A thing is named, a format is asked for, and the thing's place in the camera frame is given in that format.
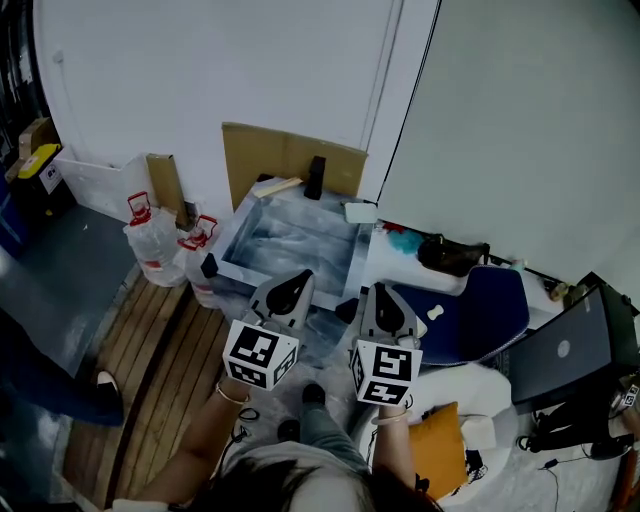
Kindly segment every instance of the yellow lid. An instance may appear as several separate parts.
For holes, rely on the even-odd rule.
[[[43,144],[36,149],[33,155],[29,157],[29,160],[20,167],[18,179],[28,180],[31,176],[35,175],[40,169],[42,169],[42,166],[58,152],[60,147],[60,144]]]

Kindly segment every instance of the person's left arm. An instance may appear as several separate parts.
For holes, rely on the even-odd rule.
[[[238,402],[249,396],[249,386],[229,378],[220,389]],[[175,455],[135,499],[181,504],[193,498],[218,465],[241,407],[214,392],[185,431]]]

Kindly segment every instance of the gray pants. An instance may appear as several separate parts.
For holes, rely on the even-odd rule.
[[[328,451],[358,473],[369,471],[351,438],[333,421],[322,404],[308,403],[302,406],[300,442]]]

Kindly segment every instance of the bracelet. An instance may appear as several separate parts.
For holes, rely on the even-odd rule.
[[[224,391],[222,391],[222,389],[220,389],[219,382],[216,382],[216,393],[220,393],[220,396],[222,396],[222,398],[224,398],[227,402],[231,402],[232,404],[236,404],[236,405],[244,405],[249,400],[251,400],[251,397],[249,395],[247,395],[247,398],[245,398],[244,401],[242,402],[240,400],[234,400],[233,398],[228,396]]]
[[[393,416],[391,418],[373,418],[371,423],[377,425],[379,427],[384,427],[385,425],[391,425],[392,423],[398,423],[400,420],[407,418],[411,415],[409,411],[404,411],[402,414],[398,414],[397,416]]]

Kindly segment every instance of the white cube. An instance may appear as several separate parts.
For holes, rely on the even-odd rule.
[[[227,375],[272,390],[298,360],[299,341],[234,320],[222,353]]]
[[[357,340],[351,373],[358,400],[378,405],[402,405],[418,378],[422,350]]]

